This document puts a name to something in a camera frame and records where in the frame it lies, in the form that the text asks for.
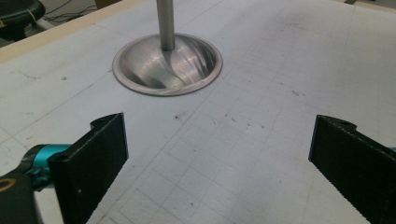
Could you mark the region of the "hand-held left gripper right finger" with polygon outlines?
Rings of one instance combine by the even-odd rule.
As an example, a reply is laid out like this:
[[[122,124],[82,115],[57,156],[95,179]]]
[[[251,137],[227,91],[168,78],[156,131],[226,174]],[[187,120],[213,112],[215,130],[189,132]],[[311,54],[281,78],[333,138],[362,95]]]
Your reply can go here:
[[[396,147],[318,115],[308,159],[371,224],[396,224]]]

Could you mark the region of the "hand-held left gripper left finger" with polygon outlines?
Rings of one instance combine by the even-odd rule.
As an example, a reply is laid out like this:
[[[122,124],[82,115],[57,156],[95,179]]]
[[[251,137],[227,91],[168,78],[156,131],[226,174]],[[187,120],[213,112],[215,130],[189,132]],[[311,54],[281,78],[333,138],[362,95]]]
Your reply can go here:
[[[48,159],[64,224],[89,220],[127,160],[121,113],[92,121],[77,142]]]

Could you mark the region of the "metal utensil stand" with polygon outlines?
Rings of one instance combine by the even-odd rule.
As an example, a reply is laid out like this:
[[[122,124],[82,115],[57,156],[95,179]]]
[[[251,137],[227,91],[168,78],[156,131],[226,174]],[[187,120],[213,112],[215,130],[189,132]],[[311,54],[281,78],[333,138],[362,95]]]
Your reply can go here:
[[[116,54],[112,71],[126,88],[172,97],[198,91],[220,74],[223,59],[210,42],[177,33],[173,0],[156,0],[159,33],[136,39]]]

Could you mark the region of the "black round stool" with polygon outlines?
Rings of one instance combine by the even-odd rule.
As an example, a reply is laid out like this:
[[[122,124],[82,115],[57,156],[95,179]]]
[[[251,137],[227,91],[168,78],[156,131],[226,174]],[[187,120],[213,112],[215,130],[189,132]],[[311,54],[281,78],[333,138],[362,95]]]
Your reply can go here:
[[[0,0],[0,38],[15,42],[24,39],[25,28],[36,26],[45,13],[39,0]]]

